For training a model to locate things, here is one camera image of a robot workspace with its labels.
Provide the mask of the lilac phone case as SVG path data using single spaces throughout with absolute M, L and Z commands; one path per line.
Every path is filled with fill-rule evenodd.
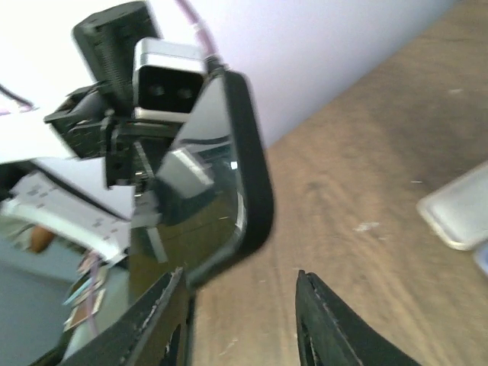
M 481 272 L 488 276 L 488 244 L 485 243 L 474 252 L 474 261 Z

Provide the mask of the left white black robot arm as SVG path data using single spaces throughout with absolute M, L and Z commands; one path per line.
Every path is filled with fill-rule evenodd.
M 136 194 L 153 180 L 180 124 L 136 117 L 133 59 L 137 41 L 157 35 L 144 1 L 96 12 L 72 29 L 95 83 L 78 88 L 43 121 L 80 159 L 104 158 L 105 184 L 133 185 Z

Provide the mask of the black phone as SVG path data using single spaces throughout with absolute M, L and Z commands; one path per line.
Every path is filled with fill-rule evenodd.
M 248 80 L 217 70 L 135 203 L 130 300 L 179 267 L 198 289 L 259 250 L 273 219 Z

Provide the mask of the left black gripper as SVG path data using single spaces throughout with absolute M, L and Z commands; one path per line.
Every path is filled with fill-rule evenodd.
M 106 110 L 101 122 L 101 153 L 107 188 L 133 186 L 142 196 L 154 179 L 153 167 L 143 141 L 153 141 L 155 159 L 161 159 L 179 132 L 179 123 L 119 116 Z

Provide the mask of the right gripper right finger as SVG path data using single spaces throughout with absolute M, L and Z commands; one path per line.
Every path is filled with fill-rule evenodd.
M 418 364 L 371 328 L 312 272 L 298 272 L 295 310 L 301 365 Z

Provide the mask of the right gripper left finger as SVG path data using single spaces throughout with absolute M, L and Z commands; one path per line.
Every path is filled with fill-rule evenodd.
M 68 366 L 184 366 L 190 294 L 185 271 L 164 274 L 112 326 L 63 361 Z

